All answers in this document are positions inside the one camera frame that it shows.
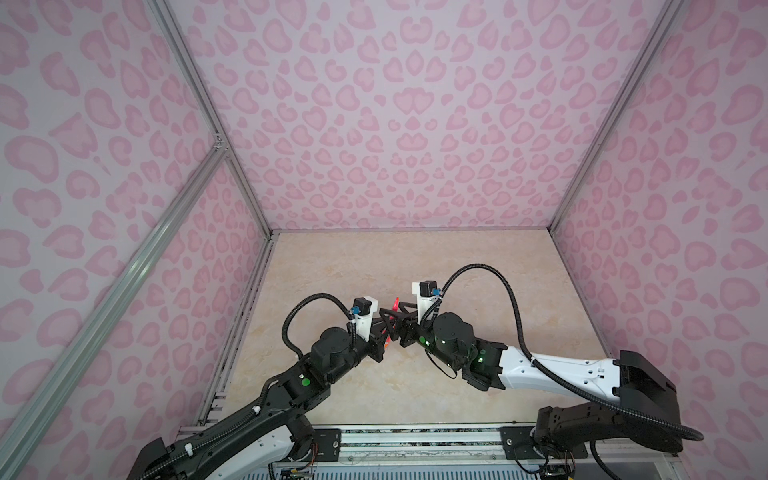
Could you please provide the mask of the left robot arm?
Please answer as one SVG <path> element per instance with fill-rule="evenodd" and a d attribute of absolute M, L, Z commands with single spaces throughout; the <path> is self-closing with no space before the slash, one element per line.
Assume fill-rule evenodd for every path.
<path fill-rule="evenodd" d="M 239 479 L 281 460 L 313 454 L 315 431 L 306 414 L 326 400 L 331 386 L 364 359 L 383 360 L 401 321 L 384 315 L 358 335 L 359 320 L 323 331 L 311 350 L 270 377 L 258 398 L 213 426 L 169 446 L 157 438 L 144 446 L 130 479 Z"/>

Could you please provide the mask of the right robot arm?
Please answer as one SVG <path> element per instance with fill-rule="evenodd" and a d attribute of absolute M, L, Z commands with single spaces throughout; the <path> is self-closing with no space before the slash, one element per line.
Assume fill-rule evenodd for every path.
<path fill-rule="evenodd" d="M 407 303 L 383 314 L 402 346 L 421 346 L 477 390 L 538 390 L 581 399 L 572 407 L 540 409 L 532 433 L 539 444 L 566 449 L 626 438 L 663 453 L 683 450 L 676 387 L 637 352 L 623 350 L 616 359 L 602 360 L 527 355 L 476 336 L 452 312 L 421 321 Z"/>

